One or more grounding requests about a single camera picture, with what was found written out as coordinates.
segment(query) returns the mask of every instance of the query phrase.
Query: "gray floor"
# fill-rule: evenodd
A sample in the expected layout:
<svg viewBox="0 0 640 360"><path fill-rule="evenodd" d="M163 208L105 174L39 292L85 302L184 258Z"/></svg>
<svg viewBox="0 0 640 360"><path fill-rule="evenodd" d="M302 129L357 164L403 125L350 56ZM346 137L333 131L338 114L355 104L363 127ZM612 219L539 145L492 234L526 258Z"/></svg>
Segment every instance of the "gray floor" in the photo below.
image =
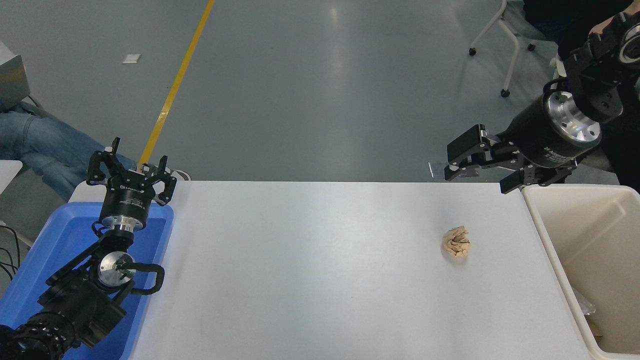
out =
<svg viewBox="0 0 640 360"><path fill-rule="evenodd" d="M137 158L205 4L3 0L0 34L49 111ZM501 98L512 44L497 27L468 56L498 5L217 0L152 160L198 180L441 181L429 161L473 124L503 130L552 75L555 46L539 44ZM127 53L140 62L121 64ZM570 181L616 183L588 168ZM33 177L14 183L3 219L35 237L60 202Z"/></svg>

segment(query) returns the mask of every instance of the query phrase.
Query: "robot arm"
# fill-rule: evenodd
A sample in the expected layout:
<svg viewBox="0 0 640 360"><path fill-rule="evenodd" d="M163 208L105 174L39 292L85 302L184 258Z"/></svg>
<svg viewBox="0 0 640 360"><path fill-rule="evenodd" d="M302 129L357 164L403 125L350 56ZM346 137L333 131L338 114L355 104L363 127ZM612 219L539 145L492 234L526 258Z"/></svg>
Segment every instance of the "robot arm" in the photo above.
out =
<svg viewBox="0 0 640 360"><path fill-rule="evenodd" d="M580 156L600 143L600 124L622 114L617 87L638 79L640 14L615 16L601 35L574 50L564 66L567 77L545 85L543 94L505 131L491 135L478 124L452 141L445 179L473 168L507 168L514 172L500 181L500 189L508 193L570 175Z"/></svg>
<svg viewBox="0 0 640 360"><path fill-rule="evenodd" d="M126 170L115 154L119 139L90 161L87 183L103 184L107 194L99 220L106 229L95 230L98 241L82 251L47 280L50 286L38 299L41 312L13 330L0 326L0 359L58 360L80 344L92 348L126 315L120 307L129 295L150 295L162 287L164 269L157 264L136 263L127 253L135 231L147 225L152 200L164 206L173 195L176 178L164 171L166 156L158 168L141 174ZM100 170L103 163L109 178ZM153 185L162 181L156 195ZM135 288L136 271L156 273L155 285Z"/></svg>

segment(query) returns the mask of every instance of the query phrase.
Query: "yellow floor line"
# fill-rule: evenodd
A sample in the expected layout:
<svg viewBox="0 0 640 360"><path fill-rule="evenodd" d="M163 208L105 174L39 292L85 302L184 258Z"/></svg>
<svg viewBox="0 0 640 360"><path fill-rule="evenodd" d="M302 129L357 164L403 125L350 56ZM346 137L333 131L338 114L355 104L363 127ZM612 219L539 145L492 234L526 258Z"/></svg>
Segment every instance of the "yellow floor line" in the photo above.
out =
<svg viewBox="0 0 640 360"><path fill-rule="evenodd" d="M148 163L149 159L151 158L151 153L154 151L154 147L156 147L156 142L160 137L160 132L162 131L164 122L166 121L166 117L167 115L169 115L169 111L171 110L171 106L173 105L175 95L178 93L178 89L180 88L180 84L182 83L184 73L187 72L187 68L189 67L189 62L191 61L193 52L198 45L202 30L204 29L204 26L207 23L207 19L209 18L209 14L211 13L213 3L215 3L215 0L209 0L207 8L205 8L204 13L202 14L202 18L200 18L200 23L196 28L196 32L193 34L193 38L191 39L191 43L189 44L187 53L184 55L184 59L182 59L182 64L180 65L178 74L173 80L173 85L171 86L171 90L169 90L169 95L167 95L166 100L164 101L162 111L160 112L160 115L158 115L158 119L156 120L153 131L151 131L151 135L149 136L149 140L147 141L147 146L145 146L145 150L142 152L142 156L140 157L140 160L138 162L139 164Z"/></svg>

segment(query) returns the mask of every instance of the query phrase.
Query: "blue plastic bin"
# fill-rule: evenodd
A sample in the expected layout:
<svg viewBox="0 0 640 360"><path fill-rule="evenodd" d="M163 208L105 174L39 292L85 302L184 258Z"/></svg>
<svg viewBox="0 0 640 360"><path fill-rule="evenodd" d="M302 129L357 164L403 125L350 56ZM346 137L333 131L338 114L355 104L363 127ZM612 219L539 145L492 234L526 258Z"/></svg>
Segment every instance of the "blue plastic bin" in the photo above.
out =
<svg viewBox="0 0 640 360"><path fill-rule="evenodd" d="M0 299L1 324L15 329L42 309L37 300L48 288L47 278L96 242L91 224L98 219L101 207L99 202L73 202L54 211ZM135 232L135 241L129 248L136 262L162 265L172 224L173 210L169 206L151 206L147 227ZM136 287L153 286L154 277L136 272ZM122 303L127 315L111 333L93 349L85 345L70 349L65 360L128 359L140 333L148 300L146 296L129 295Z"/></svg>

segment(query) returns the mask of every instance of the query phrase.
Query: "white tabletop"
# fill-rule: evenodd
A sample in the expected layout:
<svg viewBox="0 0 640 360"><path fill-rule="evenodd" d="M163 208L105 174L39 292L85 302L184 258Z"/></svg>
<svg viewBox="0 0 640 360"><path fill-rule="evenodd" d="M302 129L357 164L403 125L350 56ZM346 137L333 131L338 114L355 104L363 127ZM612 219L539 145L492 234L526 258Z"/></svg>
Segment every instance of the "white tabletop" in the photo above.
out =
<svg viewBox="0 0 640 360"><path fill-rule="evenodd" d="M170 205L132 359L590 359L519 192L190 181Z"/></svg>
<svg viewBox="0 0 640 360"><path fill-rule="evenodd" d="M0 160L0 193L6 189L20 169L22 163L17 160Z"/></svg>

